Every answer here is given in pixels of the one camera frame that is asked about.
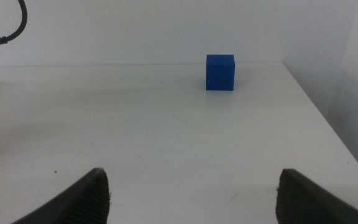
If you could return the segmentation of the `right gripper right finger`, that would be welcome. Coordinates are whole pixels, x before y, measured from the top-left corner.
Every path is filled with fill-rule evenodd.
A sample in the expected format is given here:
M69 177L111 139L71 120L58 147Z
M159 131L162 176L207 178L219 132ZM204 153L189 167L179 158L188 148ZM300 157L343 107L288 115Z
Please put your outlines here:
M277 188L279 224L358 224L358 209L295 169L284 169Z

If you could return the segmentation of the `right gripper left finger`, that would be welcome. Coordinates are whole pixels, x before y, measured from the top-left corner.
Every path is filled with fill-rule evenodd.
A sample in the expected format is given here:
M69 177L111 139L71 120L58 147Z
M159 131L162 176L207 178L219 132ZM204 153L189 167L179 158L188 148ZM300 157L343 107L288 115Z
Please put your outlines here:
M109 208L107 174L102 168L94 168L62 193L15 223L106 224Z

